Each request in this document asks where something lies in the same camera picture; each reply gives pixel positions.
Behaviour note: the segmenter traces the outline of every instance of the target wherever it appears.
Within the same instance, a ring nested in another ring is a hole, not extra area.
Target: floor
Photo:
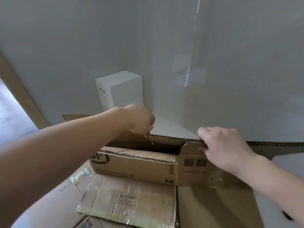
[[[37,127],[0,80],[0,145],[20,138]]]

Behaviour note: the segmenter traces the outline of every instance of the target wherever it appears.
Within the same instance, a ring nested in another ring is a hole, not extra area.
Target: wooden door frame
[[[27,113],[38,129],[50,126],[39,107],[17,76],[9,61],[0,51],[0,79]]]

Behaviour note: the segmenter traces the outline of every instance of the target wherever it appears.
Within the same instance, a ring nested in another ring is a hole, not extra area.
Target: right arm
[[[199,128],[208,160],[265,195],[304,227],[304,180],[257,155],[235,129]]]

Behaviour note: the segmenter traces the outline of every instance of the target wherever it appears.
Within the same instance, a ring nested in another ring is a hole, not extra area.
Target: black object
[[[283,214],[285,215],[285,217],[289,220],[289,221],[294,221],[294,219],[292,217],[290,217],[288,214],[286,214],[284,211],[282,211]]]

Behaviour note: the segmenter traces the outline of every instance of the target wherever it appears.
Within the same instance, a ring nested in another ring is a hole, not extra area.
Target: white box
[[[143,104],[142,76],[127,70],[95,79],[104,110],[125,105]]]

